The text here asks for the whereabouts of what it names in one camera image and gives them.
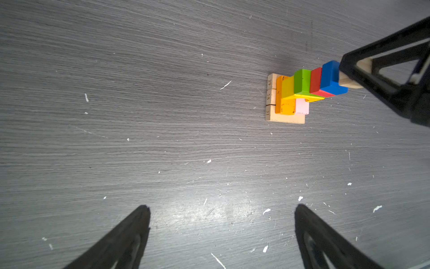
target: yellow block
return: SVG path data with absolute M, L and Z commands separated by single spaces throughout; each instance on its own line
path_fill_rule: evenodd
M 274 105 L 266 106 L 266 120 L 286 123 L 304 124 L 304 114 L 281 115 L 275 113 Z
M 294 93 L 294 76 L 289 77 L 287 79 L 284 79 L 282 81 L 282 92 L 281 92 L 281 99 L 282 100 L 289 100 L 289 99 L 297 99 L 297 98 L 304 98 L 306 102 L 315 102 L 319 100 L 324 100 L 325 98 L 322 96 L 316 96 L 316 95 L 306 95 L 306 94 L 297 94 Z
M 288 79 L 287 76 L 279 76 L 276 79 L 276 114 L 281 115 L 294 115 L 295 114 L 295 100 L 282 99 L 282 85 L 283 81 Z

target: gray wooden table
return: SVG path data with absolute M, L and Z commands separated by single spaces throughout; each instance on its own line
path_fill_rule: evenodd
M 430 129 L 365 89 L 312 103 L 305 125 L 264 121 L 268 74 L 429 14 L 403 0 L 2 1 L 1 267 L 61 268 L 146 204 L 142 267 L 222 268 L 212 253 L 227 269 L 303 268 L 300 196 L 386 268 L 430 259 Z

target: numbered wooden block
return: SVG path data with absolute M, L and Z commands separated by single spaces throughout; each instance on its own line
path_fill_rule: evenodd
M 271 90 L 271 89 L 276 89 L 276 79 L 279 77 L 280 75 L 278 74 L 270 74 L 267 77 L 267 89 Z
M 367 73 L 372 73 L 372 57 L 364 58 L 357 62 L 357 66 L 363 69 Z M 350 79 L 343 72 L 339 71 L 339 85 L 351 89 L 360 89 L 363 88 L 358 82 Z
M 276 89 L 267 90 L 266 105 L 276 105 Z
M 304 98 L 295 99 L 295 113 L 296 114 L 309 114 L 309 102 L 306 102 Z
M 327 93 L 339 95 L 348 92 L 347 87 L 339 85 L 339 62 L 329 61 L 322 65 L 319 88 Z
M 305 117 L 304 114 L 295 114 L 295 115 L 276 114 L 275 113 L 275 105 L 267 105 L 266 106 L 266 120 L 267 121 L 304 124 L 304 117 Z
M 321 84 L 321 73 L 323 71 L 322 67 L 318 67 L 310 72 L 310 93 L 319 95 L 322 97 L 332 97 L 334 94 L 323 91 L 319 88 Z
M 322 96 L 314 95 L 311 93 L 303 92 L 294 93 L 294 76 L 289 77 L 282 81 L 282 96 L 281 99 L 297 99 L 304 98 L 306 102 L 315 102 L 324 100 Z

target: white paint fleck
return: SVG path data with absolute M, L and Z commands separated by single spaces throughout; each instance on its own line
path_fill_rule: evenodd
M 379 210 L 380 208 L 382 208 L 382 206 L 381 206 L 381 205 L 378 205 L 377 207 L 375 207 L 375 208 L 373 209 L 373 213 L 375 213 L 375 211 L 376 211 L 376 210 Z
M 227 87 L 228 84 L 230 84 L 231 81 L 229 81 L 227 84 L 224 85 L 224 87 L 220 88 L 220 90 L 222 90 L 223 88 Z
M 219 264 L 221 264 L 222 268 L 226 269 L 226 268 L 225 268 L 225 266 L 224 266 L 224 264 L 222 264 L 222 262 L 221 262 L 220 260 L 218 260 L 218 258 L 217 258 L 217 257 L 215 257 L 215 255 L 214 255 L 214 254 L 212 254 L 212 253 L 211 253 L 211 255 L 215 258 L 215 260 L 216 260 Z

